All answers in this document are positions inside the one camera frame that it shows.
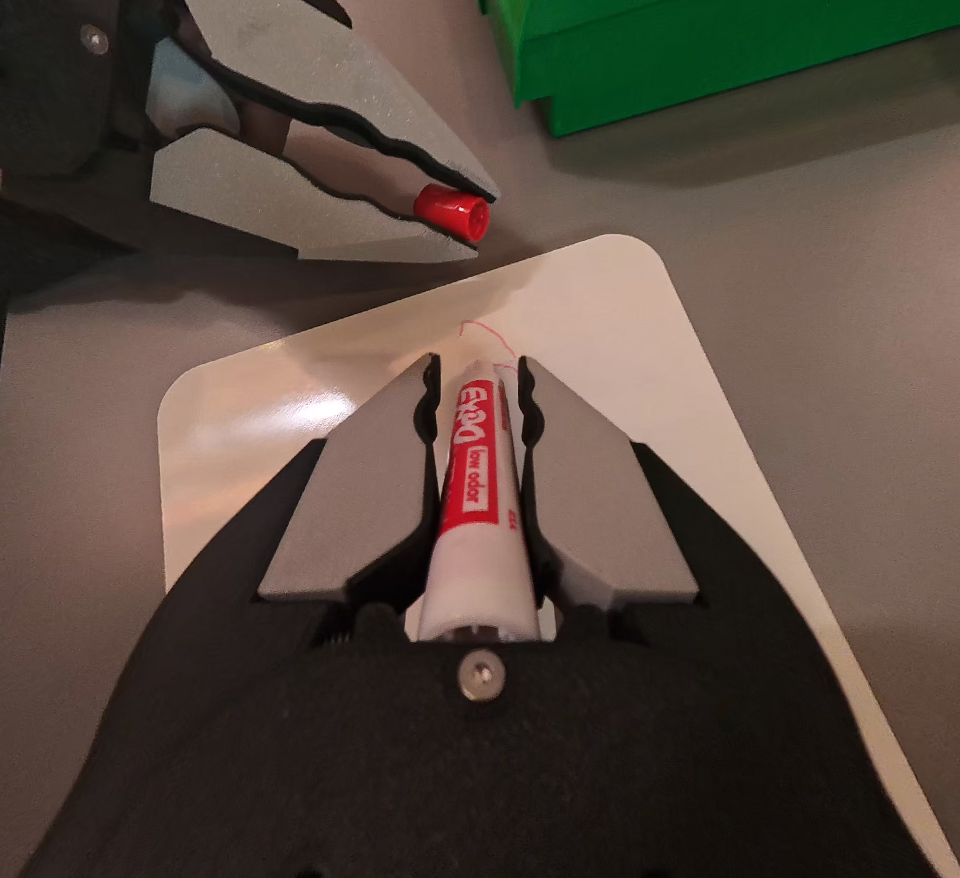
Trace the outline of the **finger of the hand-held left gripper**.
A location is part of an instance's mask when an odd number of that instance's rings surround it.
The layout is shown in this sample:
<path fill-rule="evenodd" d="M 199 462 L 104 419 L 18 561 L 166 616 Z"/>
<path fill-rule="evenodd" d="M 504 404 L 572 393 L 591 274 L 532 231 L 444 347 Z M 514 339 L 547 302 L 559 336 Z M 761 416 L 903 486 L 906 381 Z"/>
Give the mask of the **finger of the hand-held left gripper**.
<path fill-rule="evenodd" d="M 214 128 L 195 128 L 153 156 L 153 203 L 294 248 L 302 259 L 436 264 L 477 253 L 478 243 L 323 189 L 287 159 Z"/>
<path fill-rule="evenodd" d="M 488 201 L 500 191 L 482 163 L 393 65 L 306 0 L 184 0 L 228 81 L 316 127 L 350 132 L 375 151 Z"/>

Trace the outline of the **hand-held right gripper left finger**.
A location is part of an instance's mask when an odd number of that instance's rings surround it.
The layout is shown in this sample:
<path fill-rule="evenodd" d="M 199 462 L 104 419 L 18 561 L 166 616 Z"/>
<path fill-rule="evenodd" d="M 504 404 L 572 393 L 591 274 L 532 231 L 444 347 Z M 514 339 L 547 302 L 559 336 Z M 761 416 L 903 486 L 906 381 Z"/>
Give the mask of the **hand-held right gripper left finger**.
<path fill-rule="evenodd" d="M 414 601 L 439 521 L 441 359 L 426 353 L 325 438 L 258 586 L 266 601 Z"/>

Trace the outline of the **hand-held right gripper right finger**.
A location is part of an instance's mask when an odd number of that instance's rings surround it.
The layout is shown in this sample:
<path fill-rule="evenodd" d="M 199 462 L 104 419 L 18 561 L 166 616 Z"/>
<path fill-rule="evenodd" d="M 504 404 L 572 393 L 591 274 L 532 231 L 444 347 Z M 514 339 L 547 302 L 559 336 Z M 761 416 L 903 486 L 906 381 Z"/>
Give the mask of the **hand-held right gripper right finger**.
<path fill-rule="evenodd" d="M 518 375 L 537 591 L 555 606 L 693 602 L 699 586 L 628 435 L 532 357 Z"/>

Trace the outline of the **red dry erase marker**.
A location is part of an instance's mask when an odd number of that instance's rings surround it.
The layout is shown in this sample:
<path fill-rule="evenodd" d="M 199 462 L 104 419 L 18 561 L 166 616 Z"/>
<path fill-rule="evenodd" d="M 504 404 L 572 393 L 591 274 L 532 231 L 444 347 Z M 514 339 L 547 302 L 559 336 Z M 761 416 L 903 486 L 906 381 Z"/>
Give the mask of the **red dry erase marker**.
<path fill-rule="evenodd" d="M 454 391 L 438 535 L 416 638 L 542 639 L 510 407 L 499 368 L 478 360 Z"/>

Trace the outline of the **red marker cap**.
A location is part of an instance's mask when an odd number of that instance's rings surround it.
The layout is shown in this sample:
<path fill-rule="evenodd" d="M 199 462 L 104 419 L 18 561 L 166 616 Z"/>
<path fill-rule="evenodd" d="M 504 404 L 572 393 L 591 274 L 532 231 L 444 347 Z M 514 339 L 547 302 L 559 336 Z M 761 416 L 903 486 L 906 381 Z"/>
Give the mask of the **red marker cap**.
<path fill-rule="evenodd" d="M 473 193 L 439 184 L 426 185 L 414 200 L 414 214 L 472 245 L 486 235 L 490 208 Z"/>

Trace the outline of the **white whiteboard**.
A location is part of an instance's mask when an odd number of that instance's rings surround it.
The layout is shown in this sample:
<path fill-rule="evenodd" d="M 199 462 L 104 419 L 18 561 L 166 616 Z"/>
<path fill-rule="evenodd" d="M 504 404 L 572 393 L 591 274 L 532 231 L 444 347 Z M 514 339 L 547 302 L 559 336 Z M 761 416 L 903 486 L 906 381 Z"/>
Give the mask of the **white whiteboard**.
<path fill-rule="evenodd" d="M 165 590 L 307 441 L 426 352 L 444 380 L 527 354 L 645 441 L 753 548 L 839 679 L 905 824 L 958 861 L 727 402 L 653 248 L 607 234 L 184 373 L 157 417 Z"/>

